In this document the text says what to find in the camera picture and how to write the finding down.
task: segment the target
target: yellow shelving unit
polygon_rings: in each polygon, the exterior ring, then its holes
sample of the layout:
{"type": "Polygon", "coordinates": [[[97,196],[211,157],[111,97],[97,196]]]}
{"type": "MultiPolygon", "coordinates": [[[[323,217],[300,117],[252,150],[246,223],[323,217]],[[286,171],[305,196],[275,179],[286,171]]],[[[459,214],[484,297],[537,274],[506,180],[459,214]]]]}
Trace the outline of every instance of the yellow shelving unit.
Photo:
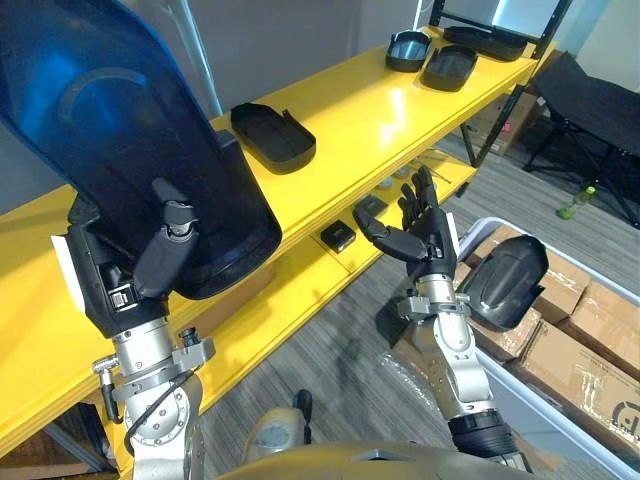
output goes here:
{"type": "MultiPolygon", "coordinates": [[[[429,33],[438,46],[439,31],[429,33]]],[[[481,56],[459,92],[439,92],[421,86],[413,74],[385,69],[384,50],[365,52],[257,100],[287,108],[314,133],[317,152],[303,169],[275,175],[245,149],[283,240],[269,259],[276,267],[269,288],[223,325],[201,332],[213,333],[218,349],[199,372],[204,408],[378,255],[358,235],[335,256],[315,240],[316,232],[337,215],[355,227],[349,210],[359,198],[510,86],[526,82],[536,65],[527,58],[498,62],[481,56]]],[[[213,125],[231,129],[228,115],[213,125]]],[[[475,172],[451,158],[433,168],[451,180],[435,178],[441,199],[475,172]]],[[[381,193],[390,205],[382,219],[399,225],[391,197],[398,195],[400,182],[395,184],[388,196],[381,193]]],[[[0,386],[8,392],[0,396],[0,456],[75,403],[94,398],[98,381],[91,362],[113,352],[111,342],[73,306],[49,239],[66,231],[73,197],[71,187],[61,187],[0,216],[0,386]]],[[[199,302],[172,295],[171,325],[181,328],[232,293],[199,302]]],[[[107,428],[118,445],[118,429],[107,428]]],[[[120,453],[118,460],[125,469],[127,458],[120,453]]]]}

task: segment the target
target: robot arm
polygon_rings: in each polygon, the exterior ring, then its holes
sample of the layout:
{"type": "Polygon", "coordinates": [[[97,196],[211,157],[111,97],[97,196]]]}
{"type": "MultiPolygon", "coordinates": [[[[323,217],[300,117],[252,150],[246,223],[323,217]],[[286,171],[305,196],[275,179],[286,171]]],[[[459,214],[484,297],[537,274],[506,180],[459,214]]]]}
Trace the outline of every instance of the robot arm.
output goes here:
{"type": "Polygon", "coordinates": [[[436,401],[461,452],[492,458],[528,470],[493,402],[487,375],[478,362],[475,340],[466,322],[468,297],[456,294],[457,263],[451,217],[438,206],[429,171],[412,177],[415,193],[403,185],[403,230],[385,227],[367,212],[354,218],[365,237],[384,253],[405,261],[414,284],[399,314],[413,322],[413,343],[424,355],[436,401]]]}
{"type": "Polygon", "coordinates": [[[167,180],[156,179],[153,189],[163,219],[135,265],[101,238],[94,229],[97,209],[81,199],[69,215],[67,235],[55,238],[54,245],[70,290],[79,291],[76,304],[113,341],[116,353],[92,369],[108,418],[127,427],[134,479],[197,479],[203,477],[204,461],[202,385],[193,372],[213,356],[213,341],[200,340],[190,328],[180,333],[177,347],[166,317],[169,292],[198,239],[198,219],[167,180]],[[121,377],[117,386],[115,368],[121,377]],[[119,402],[125,404],[123,416],[119,402]]]}

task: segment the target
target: green bottle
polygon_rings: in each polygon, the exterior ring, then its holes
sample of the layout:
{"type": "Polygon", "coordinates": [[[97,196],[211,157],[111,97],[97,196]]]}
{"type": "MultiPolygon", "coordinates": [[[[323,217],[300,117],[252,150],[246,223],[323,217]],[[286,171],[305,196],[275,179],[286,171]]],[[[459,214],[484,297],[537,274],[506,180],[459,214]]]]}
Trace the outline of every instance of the green bottle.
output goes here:
{"type": "Polygon", "coordinates": [[[556,213],[563,220],[570,220],[578,211],[582,205],[586,205],[591,200],[591,197],[596,193],[595,187],[589,186],[578,193],[569,205],[560,210],[556,210],[556,213]]]}

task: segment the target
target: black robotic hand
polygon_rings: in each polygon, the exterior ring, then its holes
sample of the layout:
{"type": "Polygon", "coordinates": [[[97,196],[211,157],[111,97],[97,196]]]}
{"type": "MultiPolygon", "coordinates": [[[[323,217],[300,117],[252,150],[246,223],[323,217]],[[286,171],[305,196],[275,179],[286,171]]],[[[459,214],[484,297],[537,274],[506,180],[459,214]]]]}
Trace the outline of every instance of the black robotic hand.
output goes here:
{"type": "Polygon", "coordinates": [[[367,240],[384,253],[407,262],[407,274],[412,280],[430,274],[453,278],[456,253],[446,214],[438,206],[431,174],[423,166],[412,180],[415,193],[404,184],[404,197],[398,201],[403,230],[385,227],[361,208],[356,208],[353,216],[367,240]]]}

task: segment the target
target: blue translucent plastic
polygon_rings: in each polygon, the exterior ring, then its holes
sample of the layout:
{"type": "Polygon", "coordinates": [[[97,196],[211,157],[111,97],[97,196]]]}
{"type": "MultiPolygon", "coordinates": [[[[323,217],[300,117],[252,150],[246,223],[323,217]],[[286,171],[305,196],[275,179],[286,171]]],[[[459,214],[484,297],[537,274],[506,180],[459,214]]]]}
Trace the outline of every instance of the blue translucent plastic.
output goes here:
{"type": "Polygon", "coordinates": [[[100,233],[131,262],[162,221],[152,180],[184,193],[201,232],[177,288],[188,297],[227,288],[280,242],[235,139],[211,129],[166,48],[115,1],[0,0],[0,118],[99,207],[100,233]]]}

